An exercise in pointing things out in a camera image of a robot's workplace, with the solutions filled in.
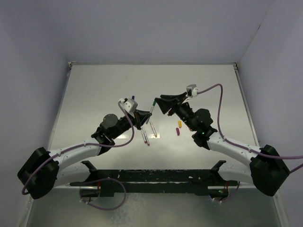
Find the green pen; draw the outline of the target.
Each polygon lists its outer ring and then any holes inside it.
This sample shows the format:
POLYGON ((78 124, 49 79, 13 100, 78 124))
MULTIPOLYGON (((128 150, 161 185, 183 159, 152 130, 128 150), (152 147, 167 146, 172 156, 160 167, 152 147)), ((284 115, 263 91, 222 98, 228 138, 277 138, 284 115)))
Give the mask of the green pen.
MULTIPOLYGON (((152 114, 153 110, 154 110, 155 106, 151 106, 151 109, 150 109, 150 113, 152 114)), ((150 120, 151 116, 147 119, 146 121, 146 124, 148 124, 149 120, 150 120)))

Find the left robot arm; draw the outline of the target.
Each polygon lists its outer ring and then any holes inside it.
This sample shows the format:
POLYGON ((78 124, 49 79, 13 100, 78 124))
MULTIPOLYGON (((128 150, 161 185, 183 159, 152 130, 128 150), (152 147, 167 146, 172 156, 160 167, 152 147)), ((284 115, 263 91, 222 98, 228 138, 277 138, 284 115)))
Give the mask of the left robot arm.
POLYGON ((128 130, 140 130, 152 115, 142 110, 124 114, 121 118, 107 114, 96 132, 81 143, 51 151, 44 147, 37 148, 17 173, 23 184, 22 195, 30 194, 33 199, 39 199, 54 187, 68 183, 70 174, 64 173, 64 169, 117 148, 114 139, 128 130))

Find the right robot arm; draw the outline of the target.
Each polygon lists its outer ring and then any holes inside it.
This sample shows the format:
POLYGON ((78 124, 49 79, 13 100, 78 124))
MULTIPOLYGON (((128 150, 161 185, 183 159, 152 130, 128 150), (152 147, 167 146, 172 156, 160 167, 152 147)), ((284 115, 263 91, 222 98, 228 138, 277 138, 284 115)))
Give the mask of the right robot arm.
POLYGON ((176 114, 192 131, 193 141, 199 147, 229 156, 245 167, 239 168, 224 163, 210 174, 211 181, 221 185, 225 181, 237 181, 254 185, 267 196, 274 196, 290 175, 290 170, 270 145, 263 148, 250 146, 231 140, 219 133, 211 125, 213 120, 209 110, 200 108, 193 111, 186 101, 187 94, 161 95, 154 102, 163 114, 176 114))

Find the magenta pen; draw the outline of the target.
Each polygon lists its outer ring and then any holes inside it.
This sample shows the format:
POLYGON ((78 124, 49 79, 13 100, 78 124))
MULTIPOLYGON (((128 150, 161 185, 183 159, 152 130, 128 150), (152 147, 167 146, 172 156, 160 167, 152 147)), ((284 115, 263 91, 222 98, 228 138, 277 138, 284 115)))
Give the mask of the magenta pen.
POLYGON ((147 136, 147 134, 146 134, 145 129, 143 129, 143 134, 144 134, 144 138, 145 138, 145 141, 146 141, 147 146, 150 146, 150 143, 149 143, 149 140, 148 140, 148 136, 147 136))

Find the yellow pen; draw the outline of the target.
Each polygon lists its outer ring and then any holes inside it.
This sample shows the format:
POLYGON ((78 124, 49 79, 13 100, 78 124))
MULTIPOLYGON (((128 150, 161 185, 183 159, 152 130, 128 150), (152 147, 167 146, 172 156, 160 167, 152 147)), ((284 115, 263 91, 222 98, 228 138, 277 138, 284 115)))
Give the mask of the yellow pen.
POLYGON ((157 138, 157 137, 158 137, 158 134, 157 134, 157 131, 156 131, 156 129, 155 129, 154 124, 153 124, 152 121, 150 121, 150 126, 151 126, 151 129, 152 129, 152 131, 153 131, 154 137, 157 138))

